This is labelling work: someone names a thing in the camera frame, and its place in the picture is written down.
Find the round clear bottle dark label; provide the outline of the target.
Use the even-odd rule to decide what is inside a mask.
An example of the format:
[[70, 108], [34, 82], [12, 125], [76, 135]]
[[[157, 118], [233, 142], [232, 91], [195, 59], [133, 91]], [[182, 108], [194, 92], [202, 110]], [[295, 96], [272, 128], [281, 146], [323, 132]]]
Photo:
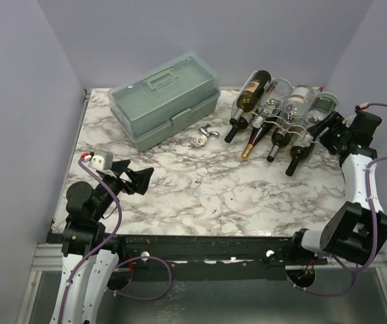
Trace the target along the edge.
[[334, 94], [330, 92], [319, 93], [305, 116], [306, 128], [315, 126], [325, 120], [337, 106], [338, 99]]

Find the clear bottle white label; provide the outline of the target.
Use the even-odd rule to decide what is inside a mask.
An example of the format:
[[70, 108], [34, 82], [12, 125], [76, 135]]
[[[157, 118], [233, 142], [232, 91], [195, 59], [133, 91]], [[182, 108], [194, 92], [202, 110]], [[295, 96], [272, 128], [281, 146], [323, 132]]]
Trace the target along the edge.
[[295, 87], [289, 98], [279, 107], [281, 110], [280, 125], [284, 130], [302, 121], [315, 95], [316, 91], [309, 85]]

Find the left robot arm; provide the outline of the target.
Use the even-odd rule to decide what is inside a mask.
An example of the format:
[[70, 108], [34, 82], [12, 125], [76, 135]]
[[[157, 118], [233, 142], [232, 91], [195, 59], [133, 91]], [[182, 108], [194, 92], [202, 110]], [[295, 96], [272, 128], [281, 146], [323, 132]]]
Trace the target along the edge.
[[128, 160], [112, 161], [101, 153], [86, 153], [78, 165], [97, 182], [76, 182], [66, 192], [66, 226], [62, 233], [62, 272], [52, 323], [95, 323], [102, 297], [115, 267], [127, 260], [127, 250], [113, 230], [106, 233], [101, 219], [111, 205], [123, 212], [118, 194], [146, 193], [154, 172], [129, 168]]

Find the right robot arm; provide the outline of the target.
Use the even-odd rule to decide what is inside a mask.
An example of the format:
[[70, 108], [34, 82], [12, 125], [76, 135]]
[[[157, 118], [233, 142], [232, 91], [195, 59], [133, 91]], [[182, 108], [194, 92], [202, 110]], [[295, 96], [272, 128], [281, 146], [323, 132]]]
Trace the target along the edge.
[[376, 190], [378, 154], [371, 148], [376, 128], [382, 120], [377, 115], [358, 111], [351, 124], [338, 112], [309, 128], [309, 135], [319, 140], [330, 154], [339, 158], [346, 201], [320, 230], [295, 232], [288, 247], [289, 259], [304, 264], [313, 254], [328, 253], [350, 263], [365, 265], [379, 252], [387, 239], [387, 215]]

